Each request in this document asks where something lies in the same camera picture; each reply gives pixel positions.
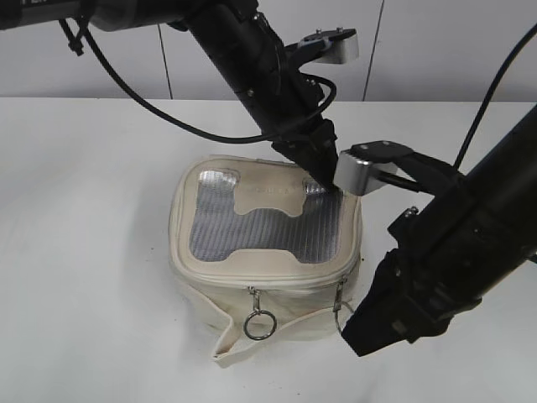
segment metal clasp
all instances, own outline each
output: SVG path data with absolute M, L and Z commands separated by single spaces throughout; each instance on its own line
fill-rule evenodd
M 256 290 L 254 287 L 248 287 L 248 292 L 253 298 L 253 312 L 250 315 L 248 315 L 248 317 L 244 321 L 244 325 L 242 325 L 242 329 L 244 331 L 244 334 L 246 334 L 246 336 L 252 340 L 255 340 L 255 341 L 266 340 L 267 338 L 270 338 L 276 332 L 276 328 L 278 327 L 278 321 L 276 320 L 276 316 L 272 312 L 263 311 L 261 309 L 259 290 Z M 267 332 L 263 336 L 253 336 L 250 333 L 248 327 L 252 319 L 254 319 L 255 317 L 261 317 L 261 316 L 270 317 L 273 323 L 272 328 L 270 329 L 269 332 Z
M 339 311 L 344 306 L 346 309 L 349 310 L 351 314 L 354 314 L 354 310 L 352 307 L 348 304 L 348 302 L 345 302 L 343 300 L 343 289 L 345 287 L 345 284 L 349 281 L 348 275 L 345 275 L 341 278 L 341 280 L 337 283 L 336 288 L 336 298 L 334 299 L 334 309 L 332 310 L 334 312 L 334 320 L 336 321 L 336 327 L 337 331 L 341 334 L 341 325 L 339 323 Z

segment white table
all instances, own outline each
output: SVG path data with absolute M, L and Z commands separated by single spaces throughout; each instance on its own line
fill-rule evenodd
M 256 134 L 236 102 L 158 102 L 224 135 Z M 341 148 L 388 139 L 452 161 L 477 109 L 340 103 Z M 465 164 L 529 104 L 492 106 Z M 234 148 L 125 100 L 0 99 L 1 402 L 535 402 L 535 267 L 518 269 L 441 338 L 356 357 L 336 335 L 281 343 L 219 369 L 214 336 L 177 293 L 167 224 L 187 166 Z M 235 149 L 279 159 L 268 144 Z M 364 204 L 361 293 L 394 246 L 386 227 L 429 198 L 384 188 Z

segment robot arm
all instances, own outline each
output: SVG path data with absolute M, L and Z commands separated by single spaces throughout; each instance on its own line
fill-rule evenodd
M 346 54 L 345 46 L 356 32 L 317 32 L 284 47 L 257 8 L 257 0 L 2 0 L 0 29 L 75 18 L 107 31 L 149 24 L 189 30 L 263 133 L 271 134 L 273 148 L 335 188 L 336 135 L 319 106 L 325 97 L 320 83 L 329 81 L 300 67 L 357 56 L 357 48 Z M 526 39 L 535 33 L 537 26 Z M 466 177 L 388 142 L 358 144 L 342 154 L 335 183 L 343 190 L 363 196 L 389 183 L 435 196 L 422 213 L 409 209 L 389 228 L 399 247 L 379 265 L 343 331 L 356 353 L 442 334 L 457 313 L 477 306 L 534 256 L 535 136 L 537 107 Z M 415 181 L 396 176 L 397 168 Z
M 0 29 L 65 18 L 89 20 L 106 31 L 164 23 L 190 31 L 263 134 L 270 134 L 273 148 L 335 189 L 336 135 L 333 123 L 321 116 L 320 103 L 321 83 L 331 85 L 331 99 L 336 88 L 300 73 L 300 67 L 323 58 L 341 63 L 357 57 L 357 47 L 349 56 L 344 45 L 356 31 L 318 32 L 285 47 L 258 12 L 257 0 L 6 0 L 0 5 Z

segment white wall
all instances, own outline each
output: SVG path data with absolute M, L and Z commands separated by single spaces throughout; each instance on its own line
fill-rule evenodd
M 535 23 L 535 0 L 386 0 L 368 100 L 481 101 Z M 537 38 L 496 99 L 537 102 Z
M 286 43 L 336 26 L 357 28 L 361 58 L 311 65 L 339 100 L 361 100 L 382 0 L 260 0 Z M 537 22 L 535 0 L 386 0 L 368 88 L 371 101 L 479 101 L 513 45 Z M 175 98 L 233 99 L 189 34 L 163 27 Z M 156 27 L 96 38 L 124 78 L 149 98 L 169 97 Z M 0 32 L 0 96 L 122 97 L 91 52 L 76 58 L 57 23 Z M 537 101 L 537 40 L 508 73 L 498 100 Z

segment bag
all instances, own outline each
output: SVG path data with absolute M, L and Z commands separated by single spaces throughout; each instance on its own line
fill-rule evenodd
M 341 304 L 354 306 L 361 238 L 359 198 L 296 165 L 234 157 L 194 165 L 169 220 L 172 269 L 220 334 L 222 367 L 276 340 L 334 333 Z

